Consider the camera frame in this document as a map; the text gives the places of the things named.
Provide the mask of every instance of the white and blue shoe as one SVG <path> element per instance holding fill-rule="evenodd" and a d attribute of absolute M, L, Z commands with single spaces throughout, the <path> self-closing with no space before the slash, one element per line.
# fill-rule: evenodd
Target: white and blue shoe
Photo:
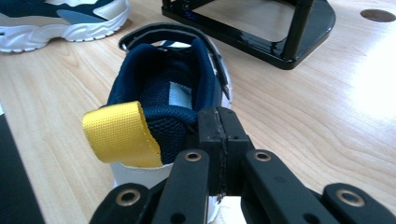
<path fill-rule="evenodd" d="M 151 24 L 125 36 L 120 47 L 127 55 L 107 104 L 86 114 L 83 127 L 98 159 L 111 164 L 114 187 L 151 189 L 169 176 L 188 135 L 198 133 L 198 112 L 231 107 L 231 80 L 213 43 L 186 25 Z M 216 197 L 208 208 L 211 222 Z"/>
<path fill-rule="evenodd" d="M 4 0 L 0 51 L 45 47 L 52 38 L 91 41 L 114 34 L 130 14 L 128 0 Z"/>

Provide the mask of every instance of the yellow pull tab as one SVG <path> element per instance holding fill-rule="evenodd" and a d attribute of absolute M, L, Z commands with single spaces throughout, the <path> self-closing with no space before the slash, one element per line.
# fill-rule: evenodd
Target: yellow pull tab
<path fill-rule="evenodd" d="M 149 132 L 139 102 L 109 105 L 84 115 L 84 133 L 96 157 L 128 166 L 160 167 L 160 146 Z"/>

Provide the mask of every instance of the table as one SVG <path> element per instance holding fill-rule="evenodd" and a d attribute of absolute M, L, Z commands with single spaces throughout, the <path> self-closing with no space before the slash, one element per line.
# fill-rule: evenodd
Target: table
<path fill-rule="evenodd" d="M 197 10 L 268 39 L 287 32 L 289 6 L 230 2 Z M 161 15 L 159 0 L 131 4 L 129 20 L 103 40 L 57 38 L 33 52 L 0 55 L 0 102 L 48 223 L 87 223 L 112 189 L 110 167 L 92 153 L 82 116 L 106 102 L 125 56 L 119 39 L 142 25 L 171 21 Z M 275 152 L 308 188 L 348 183 L 396 214 L 396 21 L 360 14 L 367 8 L 396 14 L 396 4 L 330 4 L 337 16 L 330 37 L 293 70 L 214 40 L 233 80 L 233 110 L 255 147 Z M 266 28 L 272 24 L 284 29 Z M 226 198 L 215 223 L 243 223 L 238 206 L 238 198 Z"/>

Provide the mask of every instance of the black stand base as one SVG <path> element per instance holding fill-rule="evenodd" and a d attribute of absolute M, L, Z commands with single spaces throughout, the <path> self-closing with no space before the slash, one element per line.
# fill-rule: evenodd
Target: black stand base
<path fill-rule="evenodd" d="M 273 42 L 193 12 L 211 1 L 163 0 L 163 15 L 285 70 L 296 67 L 319 46 L 335 24 L 335 13 L 326 0 L 287 0 L 295 6 L 288 36 Z"/>

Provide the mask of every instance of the white midsole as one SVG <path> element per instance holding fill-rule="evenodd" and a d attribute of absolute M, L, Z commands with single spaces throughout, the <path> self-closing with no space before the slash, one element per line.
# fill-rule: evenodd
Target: white midsole
<path fill-rule="evenodd" d="M 20 25 L 0 26 L 0 51 L 22 52 L 45 47 L 54 37 L 68 41 L 90 41 L 114 34 L 126 22 L 130 13 L 127 8 L 116 18 L 98 23 L 79 23 L 72 25 L 50 24 L 44 26 Z"/>

